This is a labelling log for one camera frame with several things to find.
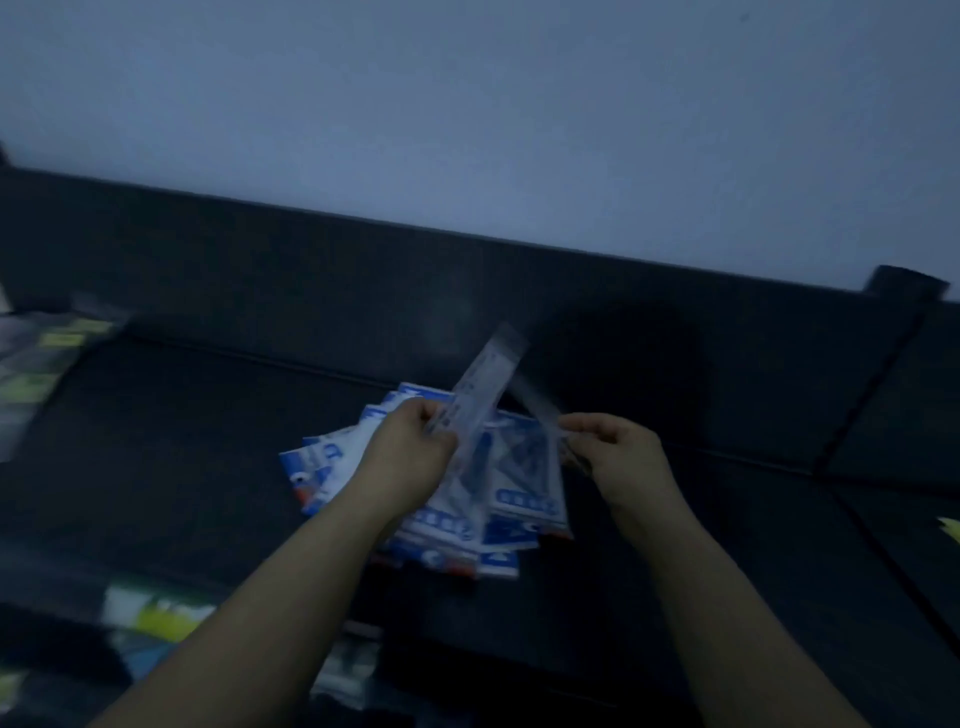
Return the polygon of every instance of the forearm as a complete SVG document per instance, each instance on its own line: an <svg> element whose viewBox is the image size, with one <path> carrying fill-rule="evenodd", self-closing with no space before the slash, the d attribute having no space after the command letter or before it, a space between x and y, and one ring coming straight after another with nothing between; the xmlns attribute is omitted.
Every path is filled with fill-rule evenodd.
<svg viewBox="0 0 960 728"><path fill-rule="evenodd" d="M94 725L261 726L323 664L386 519L347 487Z"/></svg>
<svg viewBox="0 0 960 728"><path fill-rule="evenodd" d="M706 725L866 725L692 514L636 545Z"/></svg>

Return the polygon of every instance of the white wall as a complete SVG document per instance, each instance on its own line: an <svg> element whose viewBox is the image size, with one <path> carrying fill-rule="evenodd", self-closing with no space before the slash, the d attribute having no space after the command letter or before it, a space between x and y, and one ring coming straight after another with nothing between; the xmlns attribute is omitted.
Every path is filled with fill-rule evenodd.
<svg viewBox="0 0 960 728"><path fill-rule="evenodd" d="M44 170L960 288L958 31L957 0L4 0L0 139Z"/></svg>

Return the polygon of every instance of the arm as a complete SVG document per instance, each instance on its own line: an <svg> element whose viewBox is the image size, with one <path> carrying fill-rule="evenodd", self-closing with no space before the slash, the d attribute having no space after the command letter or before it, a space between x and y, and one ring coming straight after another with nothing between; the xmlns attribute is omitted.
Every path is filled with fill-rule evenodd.
<svg viewBox="0 0 960 728"><path fill-rule="evenodd" d="M866 726L784 629L674 482L660 438L611 415L564 415L620 531L650 565L710 728Z"/></svg>
<svg viewBox="0 0 960 728"><path fill-rule="evenodd" d="M423 434L435 407L408 400L388 416L343 492L91 726L253 728L290 720L371 549L444 474L456 437Z"/></svg>

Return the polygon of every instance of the pile of packets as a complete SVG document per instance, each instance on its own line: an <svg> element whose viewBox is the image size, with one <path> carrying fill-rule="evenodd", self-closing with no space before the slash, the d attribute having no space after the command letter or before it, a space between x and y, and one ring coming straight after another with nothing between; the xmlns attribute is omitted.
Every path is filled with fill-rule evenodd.
<svg viewBox="0 0 960 728"><path fill-rule="evenodd" d="M537 548L539 536L571 538L558 438L532 418L493 409L518 358L507 355L509 366L500 362L496 371L491 356L504 356L498 347L494 337L453 392L402 383L381 403L368 404L356 425L304 437L303 447L282 452L280 462L303 513L312 516L336 497L393 409L411 397L424 397L443 403L428 430L457 430L460 446L437 492L402 522L377 561L517 578L518 551ZM483 410L479 417L478 408ZM471 425L458 428L465 421Z"/></svg>

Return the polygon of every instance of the hand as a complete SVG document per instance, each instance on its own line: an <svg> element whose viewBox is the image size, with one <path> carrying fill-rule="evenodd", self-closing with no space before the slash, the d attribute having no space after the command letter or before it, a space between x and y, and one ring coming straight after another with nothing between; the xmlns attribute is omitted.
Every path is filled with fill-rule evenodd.
<svg viewBox="0 0 960 728"><path fill-rule="evenodd" d="M696 523L653 430L622 417L562 415L566 443L585 457L620 532L637 546L664 527Z"/></svg>
<svg viewBox="0 0 960 728"><path fill-rule="evenodd" d="M457 448L452 432L423 432L439 406L414 397L387 415L350 479L348 487L381 509L388 521L417 510L433 495Z"/></svg>

